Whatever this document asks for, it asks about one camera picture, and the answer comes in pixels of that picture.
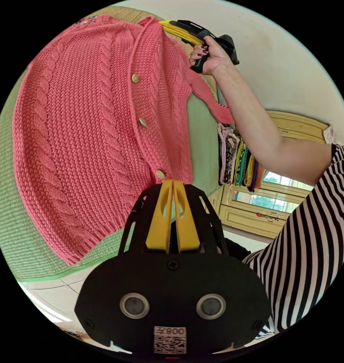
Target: cable knit pattern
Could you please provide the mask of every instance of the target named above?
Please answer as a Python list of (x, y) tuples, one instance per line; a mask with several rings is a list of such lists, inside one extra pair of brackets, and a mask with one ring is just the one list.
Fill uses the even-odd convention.
[[(103, 15), (86, 22), (31, 62), (12, 124), (22, 201), (69, 265), (124, 227), (136, 197), (161, 181), (157, 170), (192, 183), (192, 92), (219, 122), (233, 123), (157, 19), (137, 25)], [(138, 83), (131, 81), (135, 73)]]

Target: cabinet door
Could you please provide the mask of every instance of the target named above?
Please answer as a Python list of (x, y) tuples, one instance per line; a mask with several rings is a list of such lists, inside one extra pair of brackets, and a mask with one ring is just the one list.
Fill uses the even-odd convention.
[(223, 193), (223, 186), (218, 188), (216, 191), (214, 191), (209, 197), (208, 200), (210, 201), (210, 203), (212, 204), (213, 209), (215, 210), (215, 212), (219, 213), (220, 210), (220, 206), (221, 206), (221, 199), (222, 199), (222, 193)]
[(285, 224), (283, 219), (261, 218), (255, 212), (225, 205), (221, 205), (219, 218), (222, 224), (269, 238), (275, 238)]

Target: black handle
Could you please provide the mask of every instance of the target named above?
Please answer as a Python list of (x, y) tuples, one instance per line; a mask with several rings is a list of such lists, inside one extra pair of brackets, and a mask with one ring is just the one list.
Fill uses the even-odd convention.
[(203, 56), (201, 59), (197, 59), (194, 65), (190, 67), (193, 71), (196, 73), (202, 73), (203, 71), (203, 65), (205, 64), (205, 61), (208, 59), (208, 55)]

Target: striped shirt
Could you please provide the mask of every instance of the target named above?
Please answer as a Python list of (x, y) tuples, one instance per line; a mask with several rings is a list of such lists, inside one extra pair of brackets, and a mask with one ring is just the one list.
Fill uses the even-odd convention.
[(247, 256), (261, 278), (272, 315), (256, 339), (288, 329), (318, 303), (344, 262), (344, 147), (292, 212), (275, 240)]

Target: person's arm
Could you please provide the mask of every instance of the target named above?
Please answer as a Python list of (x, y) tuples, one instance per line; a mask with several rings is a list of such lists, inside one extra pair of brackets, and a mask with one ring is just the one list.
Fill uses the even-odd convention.
[(245, 144), (267, 170), (314, 186), (332, 161), (331, 145), (285, 138), (236, 67), (212, 72)]
[(306, 316), (344, 263), (344, 147), (330, 147), (332, 165), (279, 235), (242, 261), (260, 277), (271, 303), (259, 337), (283, 332)]

